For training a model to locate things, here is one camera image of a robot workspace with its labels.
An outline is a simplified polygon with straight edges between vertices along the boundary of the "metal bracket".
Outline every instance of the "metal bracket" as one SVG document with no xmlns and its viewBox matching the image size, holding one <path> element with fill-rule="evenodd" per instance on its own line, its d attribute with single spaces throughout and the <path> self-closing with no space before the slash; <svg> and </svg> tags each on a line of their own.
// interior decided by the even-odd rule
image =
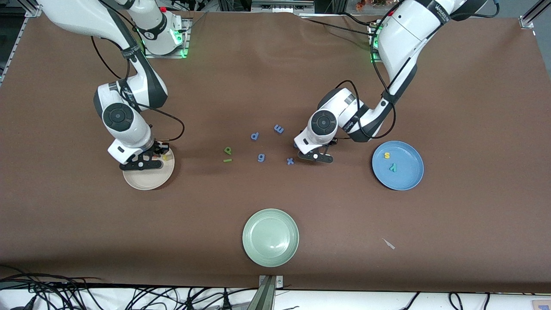
<svg viewBox="0 0 551 310">
<path fill-rule="evenodd" d="M 21 37 L 23 36 L 23 31 L 25 30 L 25 27 L 27 26 L 27 22 L 29 21 L 29 18 L 25 18 L 23 21 L 23 25 L 21 25 L 21 29 L 19 30 L 19 34 L 17 34 L 17 39 L 15 40 L 15 43 L 13 44 L 12 52 L 9 54 L 8 61 L 6 62 L 6 66 L 4 68 L 4 71 L 2 71 L 2 74 L 0 74 L 0 86 L 2 86 L 2 82 L 4 81 L 4 77 L 8 73 L 9 65 L 12 63 L 13 56 L 15 55 L 15 49 L 17 49 L 17 46 L 19 46 L 19 41 L 21 40 Z"/>
<path fill-rule="evenodd" d="M 530 22 L 529 24 L 524 24 L 524 20 L 522 19 L 522 16 L 518 17 L 518 23 L 520 24 L 520 28 L 522 29 L 532 29 L 534 28 L 534 23 Z"/>
<path fill-rule="evenodd" d="M 267 276 L 260 276 L 258 277 L 258 286 L 262 285 L 262 281 Z M 275 276 L 275 287 L 276 288 L 282 288 L 283 287 L 283 276 Z"/>
<path fill-rule="evenodd" d="M 272 310 L 274 307 L 276 285 L 278 284 L 276 278 L 282 276 L 269 275 L 260 277 L 264 278 L 261 280 L 260 287 L 252 298 L 247 310 Z"/>
<path fill-rule="evenodd" d="M 34 4 L 28 3 L 25 7 L 25 17 L 39 17 L 42 14 L 42 4 L 39 4 L 38 7 L 35 7 Z"/>
<path fill-rule="evenodd" d="M 532 29 L 534 24 L 532 23 L 536 18 L 541 16 L 545 10 L 551 7 L 551 0 L 538 0 L 526 13 L 518 18 L 518 23 L 522 29 Z"/>
</svg>

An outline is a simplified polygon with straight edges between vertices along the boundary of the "plate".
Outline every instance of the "plate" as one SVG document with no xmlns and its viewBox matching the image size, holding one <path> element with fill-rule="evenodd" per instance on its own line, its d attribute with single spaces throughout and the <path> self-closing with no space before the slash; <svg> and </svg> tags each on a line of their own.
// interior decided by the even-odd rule
<svg viewBox="0 0 551 310">
<path fill-rule="evenodd" d="M 171 149 L 165 154 L 166 160 L 162 157 L 154 158 L 154 161 L 163 161 L 159 169 L 123 171 L 126 182 L 135 189 L 151 190 L 163 185 L 174 171 L 174 154 Z"/>
<path fill-rule="evenodd" d="M 243 247 L 260 266 L 277 267 L 288 262 L 299 246 L 299 229 L 287 213 L 264 209 L 253 214 L 243 229 Z"/>
<path fill-rule="evenodd" d="M 419 152 L 402 141 L 388 141 L 379 145 L 371 164 L 379 181 L 393 190 L 414 188 L 421 182 L 425 171 Z"/>
</svg>

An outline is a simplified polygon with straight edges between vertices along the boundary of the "green plate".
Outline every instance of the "green plate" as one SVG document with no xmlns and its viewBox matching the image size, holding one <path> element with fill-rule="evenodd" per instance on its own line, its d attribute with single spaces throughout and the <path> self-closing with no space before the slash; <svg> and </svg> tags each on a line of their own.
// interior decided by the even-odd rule
<svg viewBox="0 0 551 310">
<path fill-rule="evenodd" d="M 288 262 L 299 246 L 299 229 L 287 213 L 264 209 L 249 218 L 243 229 L 243 247 L 255 263 L 277 267 Z"/>
</svg>

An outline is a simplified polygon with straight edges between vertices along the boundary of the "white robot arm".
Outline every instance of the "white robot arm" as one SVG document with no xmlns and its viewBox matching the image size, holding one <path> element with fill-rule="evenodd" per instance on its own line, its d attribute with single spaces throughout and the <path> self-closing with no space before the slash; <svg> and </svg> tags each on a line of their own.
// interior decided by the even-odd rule
<svg viewBox="0 0 551 310">
<path fill-rule="evenodd" d="M 466 6 L 469 7 L 466 12 L 475 13 L 484 3 L 480 0 L 402 1 L 381 22 L 378 35 L 378 52 L 391 81 L 381 100 L 370 109 L 347 88 L 331 90 L 320 101 L 307 127 L 294 138 L 299 157 L 332 162 L 331 156 L 321 156 L 316 150 L 331 143 L 339 127 L 355 142 L 367 142 L 377 135 L 382 122 L 415 76 L 417 57 L 426 43 L 451 19 L 452 12 Z"/>
<path fill-rule="evenodd" d="M 115 0 L 136 24 L 136 29 L 146 48 L 155 55 L 166 55 L 182 45 L 182 18 L 164 10 L 161 12 L 155 0 Z"/>
<path fill-rule="evenodd" d="M 121 169 L 145 151 L 166 153 L 167 147 L 155 142 L 150 127 L 139 114 L 147 107 L 163 106 L 168 97 L 166 85 L 117 13 L 97 0 L 38 0 L 38 3 L 59 27 L 114 42 L 136 69 L 135 76 L 103 84 L 94 95 L 96 111 L 115 138 L 108 152 L 121 163 Z M 140 166 L 139 170 L 149 168 Z"/>
</svg>

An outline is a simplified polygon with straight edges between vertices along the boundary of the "white floor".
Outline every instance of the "white floor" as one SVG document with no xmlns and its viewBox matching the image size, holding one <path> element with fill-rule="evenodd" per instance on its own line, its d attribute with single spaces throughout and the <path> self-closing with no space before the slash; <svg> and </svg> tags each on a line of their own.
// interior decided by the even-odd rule
<svg viewBox="0 0 551 310">
<path fill-rule="evenodd" d="M 162 293 L 166 288 L 159 288 L 155 292 Z M 92 294 L 104 310 L 124 310 L 134 294 L 133 288 L 93 288 Z M 178 288 L 177 294 L 172 291 L 169 293 L 171 298 L 184 302 L 187 298 L 187 288 Z M 209 296 L 216 292 L 222 292 L 221 289 L 213 288 L 201 294 L 197 300 L 203 296 Z M 239 305 L 250 302 L 255 291 L 245 291 L 229 296 L 233 305 Z M 99 307 L 90 299 L 89 295 L 82 293 L 83 300 L 87 309 L 96 310 Z M 296 307 L 297 310 L 315 309 L 315 310 L 400 310 L 403 309 L 414 293 L 396 293 L 396 292 L 340 292 L 340 291 L 278 291 L 275 298 L 274 310 L 289 310 Z M 10 310 L 15 307 L 25 306 L 32 298 L 33 294 L 27 290 L 4 290 L 0 291 L 0 310 Z M 464 310 L 482 310 L 485 294 L 460 293 Z M 149 295 L 136 303 L 132 309 L 140 309 L 147 305 L 155 296 Z M 51 301 L 61 306 L 59 299 L 52 296 Z M 196 310 L 202 310 L 211 298 L 204 302 L 194 305 Z M 550 296 L 530 296 L 530 295 L 505 295 L 492 294 L 487 306 L 487 310 L 545 310 L 545 307 L 533 307 L 533 300 L 547 300 L 551 306 Z M 166 303 L 167 309 L 174 309 L 176 303 L 168 298 L 159 298 L 157 302 Z M 209 310 L 216 309 L 215 306 L 222 305 L 222 301 L 213 304 Z M 165 310 L 162 304 L 156 304 L 147 308 L 148 310 Z M 409 310 L 421 309 L 439 309 L 454 310 L 448 301 L 447 293 L 421 293 L 413 302 Z M 46 303 L 37 299 L 34 310 L 47 310 Z"/>
</svg>

